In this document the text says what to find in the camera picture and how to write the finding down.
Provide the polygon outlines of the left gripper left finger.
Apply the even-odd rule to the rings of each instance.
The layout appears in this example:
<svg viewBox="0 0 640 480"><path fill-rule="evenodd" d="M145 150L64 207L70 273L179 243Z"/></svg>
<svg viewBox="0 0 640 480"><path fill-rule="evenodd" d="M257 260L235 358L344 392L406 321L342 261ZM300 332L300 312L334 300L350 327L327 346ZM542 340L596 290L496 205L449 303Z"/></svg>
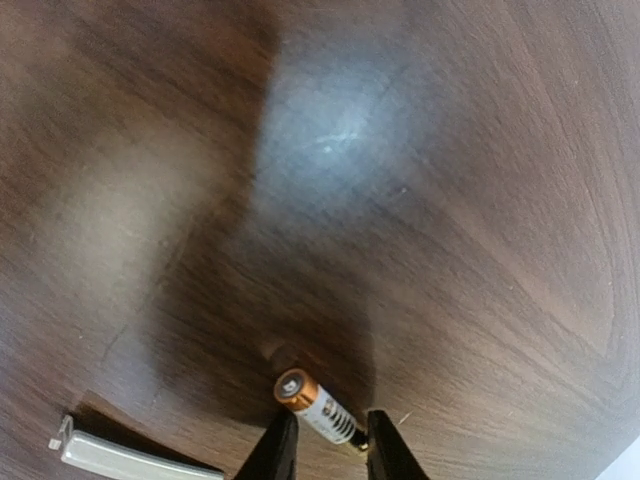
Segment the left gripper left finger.
<svg viewBox="0 0 640 480"><path fill-rule="evenodd" d="M269 424L234 480L295 480L299 424L282 410Z"/></svg>

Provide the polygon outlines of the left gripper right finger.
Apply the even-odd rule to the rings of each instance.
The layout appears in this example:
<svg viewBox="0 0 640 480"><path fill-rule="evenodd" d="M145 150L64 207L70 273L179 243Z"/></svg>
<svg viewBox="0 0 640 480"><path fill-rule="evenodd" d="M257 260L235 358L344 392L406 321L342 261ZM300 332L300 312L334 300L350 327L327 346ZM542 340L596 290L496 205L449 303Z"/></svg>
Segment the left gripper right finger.
<svg viewBox="0 0 640 480"><path fill-rule="evenodd" d="M369 480L429 480L386 412L370 410L367 421Z"/></svg>

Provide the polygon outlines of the grey battery cover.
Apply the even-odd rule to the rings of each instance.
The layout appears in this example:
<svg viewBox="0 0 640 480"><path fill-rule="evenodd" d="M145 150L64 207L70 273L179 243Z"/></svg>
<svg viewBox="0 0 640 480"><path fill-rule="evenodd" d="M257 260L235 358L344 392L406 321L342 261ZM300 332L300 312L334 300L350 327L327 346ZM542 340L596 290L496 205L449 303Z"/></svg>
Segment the grey battery cover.
<svg viewBox="0 0 640 480"><path fill-rule="evenodd" d="M224 473L151 455L74 426L74 418L65 415L48 448L60 461L106 479L117 480L197 480L223 479Z"/></svg>

